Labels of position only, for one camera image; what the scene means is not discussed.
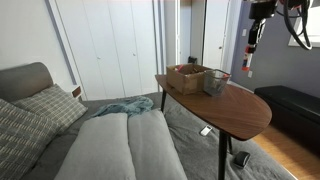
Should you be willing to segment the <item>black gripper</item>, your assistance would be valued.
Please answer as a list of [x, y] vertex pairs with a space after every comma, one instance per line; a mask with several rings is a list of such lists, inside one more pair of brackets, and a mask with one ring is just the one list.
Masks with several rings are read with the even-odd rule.
[[271, 18], [277, 8], [277, 0], [250, 0], [249, 18], [255, 21], [249, 31], [249, 53], [253, 53], [256, 45], [260, 42], [266, 23], [266, 18]]

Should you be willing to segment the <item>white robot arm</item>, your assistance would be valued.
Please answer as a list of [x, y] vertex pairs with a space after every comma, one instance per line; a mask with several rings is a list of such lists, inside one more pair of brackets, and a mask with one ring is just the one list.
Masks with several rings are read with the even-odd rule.
[[[251, 3], [249, 18], [253, 21], [251, 29], [249, 31], [248, 45], [246, 47], [246, 53], [253, 54], [256, 51], [257, 44], [259, 43], [265, 22], [268, 18], [271, 18], [278, 13], [284, 19], [287, 30], [296, 40], [297, 44], [305, 50], [311, 50], [312, 44], [307, 34], [307, 22], [308, 22], [308, 10], [311, 5], [311, 0], [244, 0]], [[305, 41], [299, 38], [299, 35], [294, 30], [290, 21], [291, 16], [289, 12], [296, 10], [298, 14], [296, 18], [302, 20], [302, 30]]]

